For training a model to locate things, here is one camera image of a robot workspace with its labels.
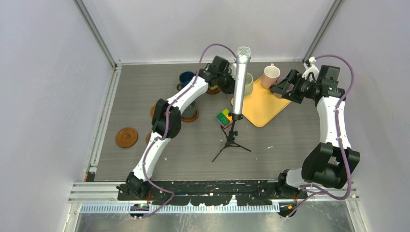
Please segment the light green mug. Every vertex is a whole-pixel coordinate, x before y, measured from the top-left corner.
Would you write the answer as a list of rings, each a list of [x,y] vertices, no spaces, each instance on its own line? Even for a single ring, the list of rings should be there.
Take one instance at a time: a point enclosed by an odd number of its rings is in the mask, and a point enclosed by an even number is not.
[[[253,91],[253,76],[250,73],[247,73],[245,81],[244,95],[250,95]]]

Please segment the pink cream mug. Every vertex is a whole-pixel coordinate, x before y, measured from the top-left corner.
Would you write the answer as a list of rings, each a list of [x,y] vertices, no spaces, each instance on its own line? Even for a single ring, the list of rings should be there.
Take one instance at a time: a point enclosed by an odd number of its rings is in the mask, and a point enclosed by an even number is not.
[[[261,76],[261,86],[265,89],[269,89],[274,85],[281,74],[280,69],[271,63],[269,66],[264,68],[263,74]]]

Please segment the yellow tray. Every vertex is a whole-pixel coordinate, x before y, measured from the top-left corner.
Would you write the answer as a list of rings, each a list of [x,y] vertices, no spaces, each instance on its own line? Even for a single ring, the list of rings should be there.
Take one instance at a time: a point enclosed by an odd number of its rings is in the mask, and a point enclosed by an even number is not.
[[[261,128],[290,103],[263,88],[259,78],[253,83],[253,91],[244,97],[242,115],[254,126]]]

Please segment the dark blue mug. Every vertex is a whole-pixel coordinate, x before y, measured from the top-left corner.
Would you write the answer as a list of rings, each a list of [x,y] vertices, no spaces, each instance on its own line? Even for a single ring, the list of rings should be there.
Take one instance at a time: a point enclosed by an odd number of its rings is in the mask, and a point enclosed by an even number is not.
[[[176,86],[176,89],[180,91],[182,88],[184,88],[195,76],[194,72],[191,71],[186,71],[180,74],[179,76],[179,83]]]

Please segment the dark walnut wooden coaster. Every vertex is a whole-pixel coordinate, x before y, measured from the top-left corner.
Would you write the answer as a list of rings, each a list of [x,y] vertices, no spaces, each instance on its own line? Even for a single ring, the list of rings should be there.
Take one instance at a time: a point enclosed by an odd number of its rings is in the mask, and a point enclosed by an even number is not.
[[[149,144],[152,132],[150,131],[146,136],[146,144]]]

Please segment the mauve purple mug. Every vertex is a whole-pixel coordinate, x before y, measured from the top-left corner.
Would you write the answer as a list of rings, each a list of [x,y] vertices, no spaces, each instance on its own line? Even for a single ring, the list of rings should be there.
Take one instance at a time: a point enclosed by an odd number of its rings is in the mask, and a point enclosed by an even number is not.
[[[290,86],[287,85],[287,78],[285,76],[279,77],[276,83],[271,87],[271,90],[277,98],[283,99],[283,93],[290,91]]]

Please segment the dark green mug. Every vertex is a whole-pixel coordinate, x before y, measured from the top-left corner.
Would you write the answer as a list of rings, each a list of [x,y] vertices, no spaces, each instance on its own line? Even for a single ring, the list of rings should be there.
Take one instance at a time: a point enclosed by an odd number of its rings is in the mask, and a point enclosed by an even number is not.
[[[196,115],[196,101],[193,101],[189,106],[186,107],[182,114],[183,118],[193,118]]]

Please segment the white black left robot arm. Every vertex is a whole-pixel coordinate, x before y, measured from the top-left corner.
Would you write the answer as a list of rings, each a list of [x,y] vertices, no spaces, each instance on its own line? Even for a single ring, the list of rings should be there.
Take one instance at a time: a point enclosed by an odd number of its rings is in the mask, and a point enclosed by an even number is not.
[[[205,94],[210,86],[218,86],[220,89],[227,87],[226,92],[233,93],[234,79],[229,66],[227,59],[215,56],[212,62],[194,74],[177,94],[167,100],[157,101],[148,145],[125,183],[117,187],[120,201],[143,200],[147,196],[154,168],[165,147],[179,134],[182,113],[193,101]]]

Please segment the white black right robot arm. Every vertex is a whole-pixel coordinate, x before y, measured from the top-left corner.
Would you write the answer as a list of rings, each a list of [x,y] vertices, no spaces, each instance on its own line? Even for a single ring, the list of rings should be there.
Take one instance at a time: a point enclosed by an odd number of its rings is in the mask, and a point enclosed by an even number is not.
[[[299,169],[287,169],[278,176],[276,192],[282,198],[298,194],[303,187],[341,189],[351,180],[360,161],[346,135],[345,90],[338,87],[340,68],[323,65],[301,74],[295,69],[270,87],[270,92],[295,103],[314,100],[320,119],[320,141]]]

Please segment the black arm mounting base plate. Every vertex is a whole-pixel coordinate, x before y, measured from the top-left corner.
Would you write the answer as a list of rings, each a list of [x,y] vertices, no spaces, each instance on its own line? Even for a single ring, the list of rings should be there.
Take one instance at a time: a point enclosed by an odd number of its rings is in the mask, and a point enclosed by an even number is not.
[[[117,186],[118,200],[144,201],[153,205],[199,206],[227,205],[236,200],[239,206],[269,205],[274,200],[294,203],[307,197],[305,192],[280,190],[276,180],[225,181],[155,181],[145,182],[132,191],[127,184]]]

